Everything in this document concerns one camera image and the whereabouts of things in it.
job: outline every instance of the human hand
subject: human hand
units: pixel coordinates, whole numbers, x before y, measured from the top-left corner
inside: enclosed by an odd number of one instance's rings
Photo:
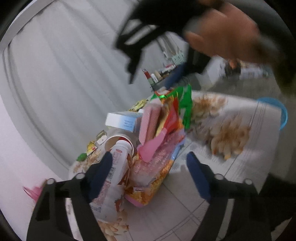
[[[219,11],[208,10],[198,20],[196,31],[187,31],[185,38],[193,49],[211,57],[261,64],[279,58],[275,44],[260,35],[257,24],[229,3],[223,3]]]

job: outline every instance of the white curtain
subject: white curtain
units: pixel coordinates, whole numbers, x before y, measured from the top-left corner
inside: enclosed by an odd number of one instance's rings
[[[71,165],[105,128],[108,112],[124,111],[151,94],[141,69],[128,85],[127,58],[113,43],[131,0],[56,0],[13,38],[1,61],[15,98],[39,139]],[[142,68],[164,58],[156,43]]]

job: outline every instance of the pink wafer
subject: pink wafer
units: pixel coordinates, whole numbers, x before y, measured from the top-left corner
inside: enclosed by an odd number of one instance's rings
[[[157,121],[160,114],[161,106],[158,104],[152,104],[152,112],[150,114],[150,121],[146,135],[146,141],[150,141],[155,136],[155,130],[157,127]]]
[[[151,114],[152,114],[152,105],[149,104],[144,108],[144,113],[141,120],[139,141],[142,145],[144,145],[146,141]]]

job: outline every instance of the gold candy wrapper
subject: gold candy wrapper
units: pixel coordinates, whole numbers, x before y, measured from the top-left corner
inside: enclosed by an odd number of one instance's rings
[[[138,112],[138,110],[143,108],[146,105],[146,103],[146,99],[140,100],[135,105],[133,105],[128,111]]]
[[[163,126],[168,118],[168,115],[170,113],[170,106],[173,104],[173,97],[169,97],[168,99],[161,99],[161,102],[163,104],[160,112],[160,116],[158,119],[157,129],[155,136],[158,136],[159,133],[162,131]]]
[[[107,134],[105,130],[102,130],[99,134],[96,136],[96,141],[99,145],[102,145],[107,140]]]

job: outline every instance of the food package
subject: food package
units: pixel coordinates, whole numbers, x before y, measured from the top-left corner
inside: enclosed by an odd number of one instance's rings
[[[98,147],[95,145],[95,143],[93,141],[89,142],[89,144],[87,145],[87,151],[86,151],[87,156],[92,154],[96,149],[98,149]]]
[[[150,162],[157,149],[164,142],[166,136],[178,129],[178,99],[173,99],[172,97],[170,97],[166,100],[166,102],[169,102],[169,113],[163,126],[162,124],[160,124],[160,126],[162,126],[160,133],[153,139],[146,141],[144,145],[138,146],[138,153],[141,159],[145,162]]]
[[[179,110],[178,113],[183,120],[183,125],[185,130],[190,128],[190,117],[192,109],[192,89],[191,85],[186,87],[179,86],[172,91],[165,91],[162,93],[155,92],[151,99],[159,98],[160,100],[165,100],[168,98],[178,98],[179,100]]]
[[[170,171],[176,157],[175,150],[185,138],[181,120],[180,127],[166,137],[151,162],[145,163],[138,155],[136,156],[125,191],[125,198],[135,206],[147,205]]]
[[[160,110],[160,104],[151,103],[145,107],[139,133],[139,141],[141,144],[144,145],[146,141],[150,141],[154,138]]]
[[[170,105],[168,102],[170,102],[170,99],[167,100],[166,103],[163,104],[162,109],[160,111],[155,136],[158,136],[159,133],[162,131],[164,124],[169,116]]]
[[[139,109],[143,108],[147,100],[143,99],[135,103],[128,111],[138,112]]]
[[[107,134],[105,130],[102,130],[99,134],[96,136],[96,142],[98,145],[102,145],[107,140]]]
[[[142,113],[132,111],[108,113],[105,125],[138,133],[140,130],[142,115]]]

